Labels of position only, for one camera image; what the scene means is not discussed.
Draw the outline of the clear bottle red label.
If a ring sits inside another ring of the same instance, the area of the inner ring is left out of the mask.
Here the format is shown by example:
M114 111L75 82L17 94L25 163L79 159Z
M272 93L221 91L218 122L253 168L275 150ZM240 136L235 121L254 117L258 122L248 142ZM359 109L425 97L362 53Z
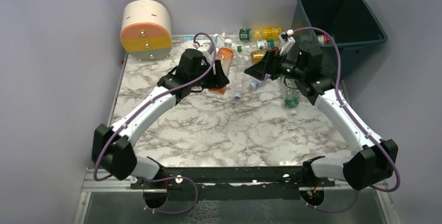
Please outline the clear bottle red label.
M317 39L321 44L324 44L324 45L331 43L330 38L325 34L318 35Z

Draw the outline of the orange juice bottle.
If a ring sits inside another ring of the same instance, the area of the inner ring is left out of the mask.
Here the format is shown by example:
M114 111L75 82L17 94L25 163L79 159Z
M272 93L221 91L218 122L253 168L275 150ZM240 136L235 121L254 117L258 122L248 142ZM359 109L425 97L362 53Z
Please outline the orange juice bottle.
M221 47L217 52L216 59L221 61L223 73L228 78L230 67L234 60L231 39L225 39L223 47Z

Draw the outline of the green tea bottle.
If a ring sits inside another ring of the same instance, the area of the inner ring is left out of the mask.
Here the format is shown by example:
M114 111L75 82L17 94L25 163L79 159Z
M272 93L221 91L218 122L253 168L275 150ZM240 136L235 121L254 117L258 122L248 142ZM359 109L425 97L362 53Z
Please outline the green tea bottle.
M297 107L299 105L299 98L296 90L288 88L286 85L281 86L281 95L283 97L284 107L292 114L298 113Z

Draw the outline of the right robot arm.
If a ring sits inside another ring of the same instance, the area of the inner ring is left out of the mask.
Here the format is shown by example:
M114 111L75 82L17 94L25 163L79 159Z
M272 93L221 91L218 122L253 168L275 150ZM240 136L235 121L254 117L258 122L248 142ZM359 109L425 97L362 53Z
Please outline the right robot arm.
M365 124L343 99L338 83L322 74L323 52L318 46L301 44L295 60L288 58L292 53L292 50L269 50L260 62L244 72L259 80L266 75L272 80L293 79L302 95L331 121L345 140L352 158L314 158L307 162L308 173L316 178L345 181L357 191L373 188L395 175L396 185L390 190L397 190L400 185L395 165L397 144L392 139L384 140Z

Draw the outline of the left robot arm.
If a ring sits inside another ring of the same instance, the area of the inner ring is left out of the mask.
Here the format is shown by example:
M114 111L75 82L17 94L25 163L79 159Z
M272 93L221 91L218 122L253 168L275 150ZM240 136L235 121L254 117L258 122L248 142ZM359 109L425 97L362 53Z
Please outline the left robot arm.
M161 169L149 157L138 157L134 147L144 132L164 113L188 96L194 87L217 89L229 83L222 62L208 62L198 49L186 49L178 66L161 77L151 94L128 115L111 126L99 125L93 136L91 158L95 163L94 178L99 168L118 180L128 176L152 180Z

